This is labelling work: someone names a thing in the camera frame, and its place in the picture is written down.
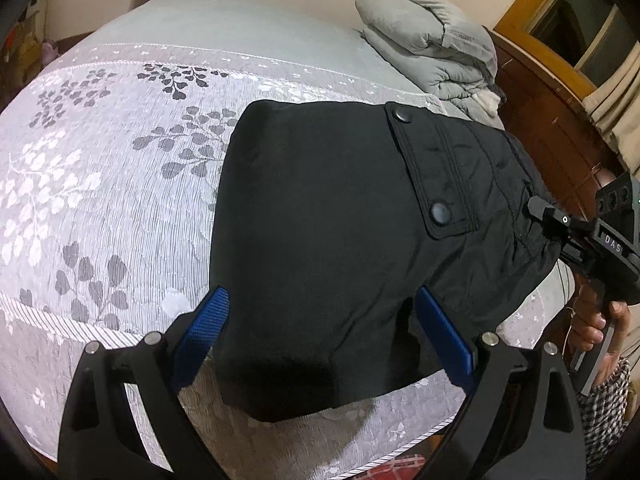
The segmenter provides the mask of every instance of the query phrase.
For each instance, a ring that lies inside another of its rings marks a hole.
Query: black and white plaid shirt
[[[588,471],[602,462],[628,426],[625,412],[629,380],[629,363],[620,359],[618,369],[606,382],[593,389],[588,397],[578,396]]]

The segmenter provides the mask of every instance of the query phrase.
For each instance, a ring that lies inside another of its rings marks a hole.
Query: curtain
[[[640,178],[640,43],[582,105],[603,139]]]

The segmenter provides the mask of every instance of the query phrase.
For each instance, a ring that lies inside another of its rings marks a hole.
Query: blue textured pad
[[[218,339],[229,315],[228,292],[219,286],[198,309],[198,315],[174,352],[171,388],[176,394],[193,383],[209,349]]]
[[[425,287],[415,295],[415,313],[449,380],[471,393],[476,387],[473,354]]]

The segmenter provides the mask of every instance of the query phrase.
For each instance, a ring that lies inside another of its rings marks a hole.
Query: black jacket
[[[412,298],[494,330],[560,244],[524,213],[552,202],[510,134],[396,103],[258,101],[228,147],[210,285],[223,400],[282,420],[402,388],[440,368]]]

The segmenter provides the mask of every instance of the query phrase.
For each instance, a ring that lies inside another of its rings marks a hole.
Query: folded blanket
[[[424,92],[449,100],[472,120],[502,128],[497,57],[487,31],[446,0],[357,0],[363,35]]]

